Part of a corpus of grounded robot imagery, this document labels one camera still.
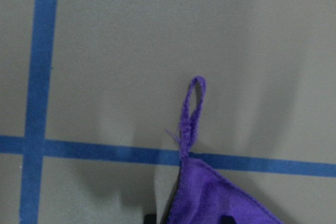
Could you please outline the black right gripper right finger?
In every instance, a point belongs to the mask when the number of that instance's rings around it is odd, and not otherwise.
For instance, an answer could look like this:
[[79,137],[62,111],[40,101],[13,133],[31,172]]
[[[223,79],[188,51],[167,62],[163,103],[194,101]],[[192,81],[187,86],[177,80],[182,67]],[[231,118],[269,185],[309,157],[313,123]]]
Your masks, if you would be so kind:
[[232,216],[223,215],[220,218],[220,224],[235,224],[235,219]]

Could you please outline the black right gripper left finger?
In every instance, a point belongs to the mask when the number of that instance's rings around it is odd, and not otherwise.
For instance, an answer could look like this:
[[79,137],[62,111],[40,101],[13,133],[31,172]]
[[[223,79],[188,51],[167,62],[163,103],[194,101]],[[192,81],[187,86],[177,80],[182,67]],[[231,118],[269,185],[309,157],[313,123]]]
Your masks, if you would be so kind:
[[155,224],[155,214],[147,214],[144,216],[143,224]]

